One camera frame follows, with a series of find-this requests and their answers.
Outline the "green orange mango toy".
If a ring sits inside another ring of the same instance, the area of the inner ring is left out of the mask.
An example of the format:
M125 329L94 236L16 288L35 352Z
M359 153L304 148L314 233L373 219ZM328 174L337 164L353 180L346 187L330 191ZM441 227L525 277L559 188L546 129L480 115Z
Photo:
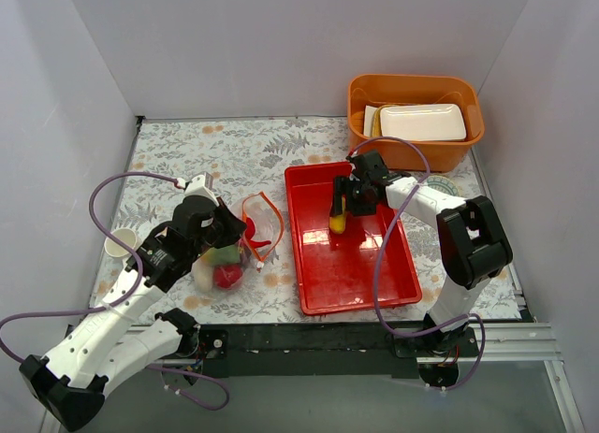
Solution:
M237 245L229 245L224 248L210 248L201 256L201 259L211 267L233 265L241 261L241 253Z

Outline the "clear zip top bag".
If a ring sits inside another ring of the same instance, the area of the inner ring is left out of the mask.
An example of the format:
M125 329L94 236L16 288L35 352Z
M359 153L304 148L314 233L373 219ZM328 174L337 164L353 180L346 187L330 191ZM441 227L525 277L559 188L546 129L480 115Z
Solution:
M235 244L208 249L192 265L191 275L200 293L237 290L261 271L283 237L282 214L264 192L240 199L231 211L246 229Z

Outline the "yellow corn toy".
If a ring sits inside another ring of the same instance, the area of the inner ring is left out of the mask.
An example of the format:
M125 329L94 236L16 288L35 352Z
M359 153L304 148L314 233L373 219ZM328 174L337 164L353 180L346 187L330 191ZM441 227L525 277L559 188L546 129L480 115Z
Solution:
M335 196L329 212L329 230L331 233L341 235L346 227L346 204L345 197Z

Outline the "red apple toy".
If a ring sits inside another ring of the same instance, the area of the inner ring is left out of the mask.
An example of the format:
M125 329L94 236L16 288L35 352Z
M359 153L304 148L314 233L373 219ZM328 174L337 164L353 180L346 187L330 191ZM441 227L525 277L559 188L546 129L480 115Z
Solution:
M212 274L213 284L222 290L230 290L239 284L243 277L243 269L238 264L216 267Z

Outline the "red chili pepper toy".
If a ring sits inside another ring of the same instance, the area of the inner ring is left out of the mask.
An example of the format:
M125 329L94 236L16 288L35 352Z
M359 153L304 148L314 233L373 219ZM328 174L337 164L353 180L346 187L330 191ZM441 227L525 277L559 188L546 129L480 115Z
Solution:
M256 225L250 217L247 217L245 219L245 223L246 223L246 230L244 232L244 238L245 238L245 242L250 247L252 247L254 249L260 249L265 246L271 245L270 240L254 239L254 236L256 235Z

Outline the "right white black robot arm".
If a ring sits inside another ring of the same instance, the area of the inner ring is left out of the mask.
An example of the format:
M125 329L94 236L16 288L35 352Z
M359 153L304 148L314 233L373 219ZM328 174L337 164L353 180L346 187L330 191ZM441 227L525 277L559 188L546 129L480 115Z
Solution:
M513 260L496 209L483 195L448 195L408 173L392 171L375 150L347 160L351 173L333 180L330 232L341 235L348 216L374 215L381 206L436 228L446 274L441 293L426 313L422 330L391 333L416 350L448 354L464 335L483 289Z

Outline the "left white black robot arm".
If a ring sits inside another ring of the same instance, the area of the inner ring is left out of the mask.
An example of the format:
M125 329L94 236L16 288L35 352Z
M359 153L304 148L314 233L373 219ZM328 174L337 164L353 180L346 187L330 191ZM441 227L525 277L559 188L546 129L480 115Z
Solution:
M124 334L211 248L236 244L246 229L221 199L190 195L171 220L155 227L93 311L42 356L29 355L20 373L34 397L69 432L86 426L108 395L155 360L192 356L199 326L172 309L132 339Z

